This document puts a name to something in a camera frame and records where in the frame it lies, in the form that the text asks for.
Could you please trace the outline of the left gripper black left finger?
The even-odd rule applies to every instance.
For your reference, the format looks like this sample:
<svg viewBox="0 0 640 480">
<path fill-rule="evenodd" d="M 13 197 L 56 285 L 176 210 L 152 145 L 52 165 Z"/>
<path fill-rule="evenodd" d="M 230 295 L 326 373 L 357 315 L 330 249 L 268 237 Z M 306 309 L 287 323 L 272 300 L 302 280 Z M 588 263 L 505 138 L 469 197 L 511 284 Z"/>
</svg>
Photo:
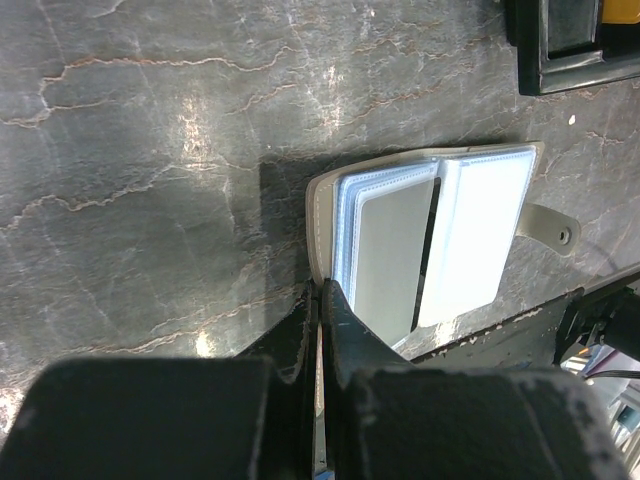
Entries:
<svg viewBox="0 0 640 480">
<path fill-rule="evenodd" d="M 254 447 L 256 479 L 314 477 L 318 329 L 317 289 L 308 282 L 289 312 L 238 355 L 270 367 Z"/>
</svg>

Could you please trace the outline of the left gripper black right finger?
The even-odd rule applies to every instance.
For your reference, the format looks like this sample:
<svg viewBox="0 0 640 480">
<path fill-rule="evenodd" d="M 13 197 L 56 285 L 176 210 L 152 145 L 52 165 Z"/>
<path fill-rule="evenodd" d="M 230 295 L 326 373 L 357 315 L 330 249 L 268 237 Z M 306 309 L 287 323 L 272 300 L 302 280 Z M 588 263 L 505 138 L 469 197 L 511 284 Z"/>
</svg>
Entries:
<svg viewBox="0 0 640 480">
<path fill-rule="evenodd" d="M 319 320 L 328 466 L 337 479 L 369 479 L 365 434 L 380 409 L 371 381 L 379 372 L 412 365 L 355 315 L 335 280 L 321 287 Z"/>
</svg>

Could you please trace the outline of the grey card holder wallet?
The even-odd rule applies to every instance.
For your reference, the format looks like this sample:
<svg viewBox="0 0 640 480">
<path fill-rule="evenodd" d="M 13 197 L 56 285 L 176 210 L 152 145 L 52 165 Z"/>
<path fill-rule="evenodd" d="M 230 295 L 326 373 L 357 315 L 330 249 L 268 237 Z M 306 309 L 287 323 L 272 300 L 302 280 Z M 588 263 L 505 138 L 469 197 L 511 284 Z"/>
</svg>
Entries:
<svg viewBox="0 0 640 480">
<path fill-rule="evenodd" d="M 385 186 L 437 178 L 439 194 L 431 207 L 411 332 L 492 303 L 516 237 L 530 238 L 562 257 L 580 239 L 576 219 L 526 199 L 543 150 L 540 142 L 416 149 L 314 178 L 306 190 L 313 280 L 337 281 L 350 306 L 359 202 Z"/>
</svg>

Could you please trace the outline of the black plastic card box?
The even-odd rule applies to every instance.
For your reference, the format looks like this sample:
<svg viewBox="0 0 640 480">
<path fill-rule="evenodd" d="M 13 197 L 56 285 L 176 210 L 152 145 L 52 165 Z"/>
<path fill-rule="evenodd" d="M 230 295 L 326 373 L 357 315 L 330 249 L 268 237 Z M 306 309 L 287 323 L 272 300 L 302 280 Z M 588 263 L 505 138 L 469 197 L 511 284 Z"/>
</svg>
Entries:
<svg viewBox="0 0 640 480">
<path fill-rule="evenodd" d="M 543 96 L 639 76 L 639 23 L 603 24 L 602 1 L 512 0 L 504 7 L 520 94 Z"/>
</svg>

